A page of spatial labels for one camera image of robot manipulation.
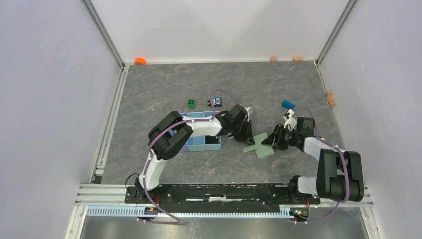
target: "purple cable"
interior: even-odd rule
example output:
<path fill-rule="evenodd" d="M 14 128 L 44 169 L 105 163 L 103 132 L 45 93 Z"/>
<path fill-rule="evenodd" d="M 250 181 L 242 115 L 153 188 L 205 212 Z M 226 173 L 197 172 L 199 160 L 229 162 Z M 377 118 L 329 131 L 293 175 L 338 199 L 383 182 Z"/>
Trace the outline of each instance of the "purple cable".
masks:
<path fill-rule="evenodd" d="M 311 117 L 313 118 L 313 119 L 315 119 L 315 117 L 314 117 L 314 114 L 312 114 L 312 112 L 311 112 L 311 110 L 310 109 L 308 109 L 308 108 L 305 108 L 305 107 L 296 107 L 296 108 L 294 108 L 293 110 L 295 111 L 295 110 L 297 110 L 297 109 L 304 109 L 304 110 L 307 110 L 308 112 L 309 112 L 309 114 L 311 115 Z M 327 218 L 329 218 L 336 210 L 337 210 L 337 208 L 338 208 L 338 205 L 340 204 L 340 203 L 344 203 L 344 202 L 347 202 L 347 200 L 349 199 L 349 196 L 350 196 L 350 185 L 349 185 L 349 174 L 347 173 L 347 166 L 346 166 L 346 159 L 344 158 L 344 156 L 343 156 L 343 154 L 341 153 L 341 150 L 338 148 L 338 147 L 336 147 L 335 145 L 333 145 L 332 143 L 330 143 L 330 142 L 328 142 L 328 141 L 325 141 L 324 139 L 322 139 L 320 136 L 319 136 L 319 133 L 318 133 L 318 126 L 317 126 L 317 122 L 315 121 L 315 135 L 316 135 L 316 138 L 319 140 L 319 141 L 321 141 L 321 142 L 323 142 L 324 144 L 326 144 L 326 145 L 328 145 L 328 146 L 330 146 L 330 147 L 332 147 L 334 150 L 336 150 L 337 152 L 338 152 L 338 155 L 340 155 L 340 159 L 341 159 L 341 164 L 342 164 L 342 166 L 343 166 L 343 171 L 344 171 L 344 182 L 345 182 L 345 184 L 346 184 L 346 196 L 344 197 L 344 199 L 343 200 L 341 200 L 341 201 L 337 201 L 337 204 L 335 205 L 335 207 L 334 207 L 334 209 L 329 213 L 329 214 L 327 214 L 327 215 L 325 215 L 324 217 L 322 217 L 322 218 L 318 218 L 318 219 L 314 219 L 314 220 L 310 220 L 310 221 L 307 221 L 307 222 L 296 222 L 297 224 L 308 224 L 308 223 L 316 223 L 316 222 L 319 222 L 319 221 L 322 221 L 322 220 L 324 220 L 324 219 L 327 219 Z"/>
<path fill-rule="evenodd" d="M 222 92 L 225 92 L 226 94 L 228 94 L 233 100 L 234 100 L 234 102 L 236 103 L 236 104 L 238 104 L 238 102 L 236 101 L 236 99 L 230 94 L 230 93 L 228 93 L 227 91 L 225 91 L 225 90 L 222 90 L 222 89 L 217 89 L 217 90 L 214 90 L 213 92 L 211 92 L 211 96 L 210 96 L 210 101 L 211 101 L 211 98 L 212 98 L 212 95 L 213 95 L 213 93 L 214 92 L 216 92 L 216 91 L 222 91 Z M 213 114 L 212 114 L 212 117 L 210 118 L 210 119 L 196 119 L 196 120 L 194 120 L 194 121 L 210 121 L 210 120 L 212 120 L 212 119 L 214 119 L 215 118 L 215 108 L 214 108 L 214 105 L 212 104 L 212 102 L 210 102 L 211 104 L 211 108 L 212 108 L 212 112 L 213 112 Z M 178 125 L 181 125 L 181 124 L 183 124 L 183 123 L 190 123 L 190 122 L 193 122 L 192 120 L 183 120 L 183 121 L 180 121 L 180 122 L 177 122 L 177 123 L 175 123 L 175 124 L 173 124 L 173 125 L 171 125 L 171 126 L 169 126 L 168 128 L 166 128 L 164 131 L 162 131 L 157 137 L 155 137 L 155 139 L 151 142 L 151 144 L 149 145 L 149 147 L 148 147 L 148 151 L 149 151 L 149 153 L 150 153 L 150 155 L 152 155 L 152 146 L 155 144 L 155 142 L 157 142 L 165 133 L 167 133 L 167 132 L 169 132 L 172 128 L 174 128 L 174 127 L 176 127 L 176 126 L 178 126 Z M 144 168 L 144 171 L 142 172 L 142 183 L 143 183 L 143 188 L 144 188 L 144 191 L 145 191 L 145 195 L 146 195 L 146 197 L 148 198 L 148 200 L 149 200 L 149 202 L 150 203 L 152 203 L 159 211 L 162 211 L 162 212 L 164 212 L 166 215 L 168 215 L 169 217 L 171 217 L 171 218 L 173 218 L 173 219 L 175 219 L 176 220 L 176 222 L 158 222 L 158 221 L 145 221 L 144 220 L 144 222 L 145 223 L 154 223 L 154 224 L 168 224 L 168 225 L 177 225 L 177 224 L 180 224 L 180 219 L 178 218 L 178 217 L 176 217 L 176 216 L 173 216 L 172 214 L 170 214 L 170 213 L 168 213 L 167 211 L 165 211 L 164 209 L 162 209 L 160 206 L 158 206 L 155 202 L 154 202 L 154 200 L 152 200 L 152 198 L 151 198 L 151 196 L 149 195 L 149 193 L 148 193 L 148 191 L 147 191 L 147 189 L 146 189 L 146 172 L 147 172 L 147 170 L 148 170 L 148 167 L 149 167 L 149 164 L 151 163 L 151 159 L 150 158 L 148 158 L 148 160 L 147 160 L 147 162 L 146 162 L 146 165 L 145 165 L 145 168 Z"/>

